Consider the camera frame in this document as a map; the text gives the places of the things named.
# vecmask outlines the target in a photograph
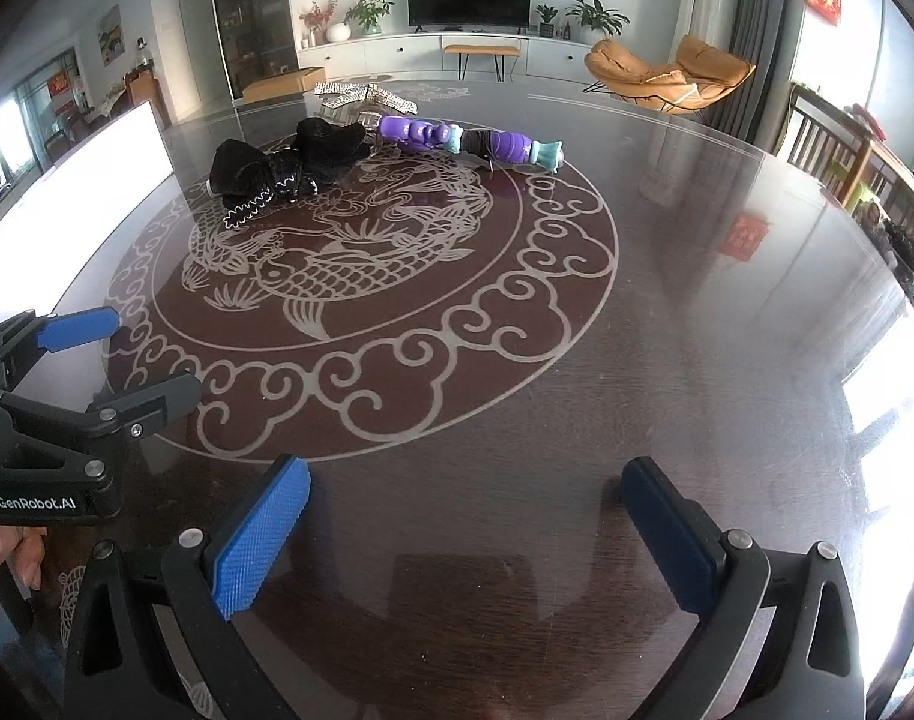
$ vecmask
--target cardboard box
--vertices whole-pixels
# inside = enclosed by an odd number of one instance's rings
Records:
[[[258,103],[260,100],[270,100],[283,95],[311,92],[314,84],[326,79],[327,71],[323,68],[303,68],[292,73],[271,76],[269,79],[260,79],[244,89],[244,103]]]

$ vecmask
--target wooden bench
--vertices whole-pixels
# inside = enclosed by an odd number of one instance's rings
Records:
[[[520,56],[520,49],[516,46],[467,46],[454,44],[444,47],[443,52],[457,55],[457,77],[460,80],[463,80],[463,76],[466,76],[466,66],[468,66],[472,55],[492,56],[493,69],[497,72],[498,81],[507,80],[507,66],[505,64],[507,57],[519,58]]]

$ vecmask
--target gray curtain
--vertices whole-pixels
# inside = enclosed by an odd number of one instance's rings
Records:
[[[756,71],[725,100],[708,110],[706,122],[752,142],[774,83],[786,0],[738,0],[730,53],[756,65]]]

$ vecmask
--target purple toy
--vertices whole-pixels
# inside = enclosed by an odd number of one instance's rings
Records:
[[[444,148],[452,154],[465,151],[486,160],[508,165],[540,165],[551,173],[564,163],[561,141],[540,143],[519,132],[498,129],[463,129],[458,124],[431,124],[403,116],[383,116],[377,132],[399,143],[403,151],[431,151]]]

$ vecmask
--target white vase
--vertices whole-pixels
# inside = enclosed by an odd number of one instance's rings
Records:
[[[580,28],[580,42],[588,46],[593,46],[597,42],[609,37],[609,34],[602,29],[592,29],[589,26]]]
[[[332,23],[327,29],[327,40],[331,43],[342,43],[350,38],[350,27],[345,22]]]

